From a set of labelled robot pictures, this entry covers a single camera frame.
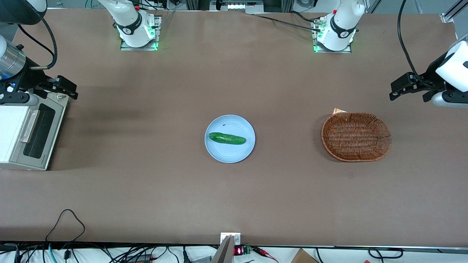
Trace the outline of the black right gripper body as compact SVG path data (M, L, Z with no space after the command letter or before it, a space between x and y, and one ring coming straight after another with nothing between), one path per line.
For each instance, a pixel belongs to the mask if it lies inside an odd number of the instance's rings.
M50 88L49 77L43 70L31 70L30 65L25 65L15 76L15 91L29 89L47 90Z

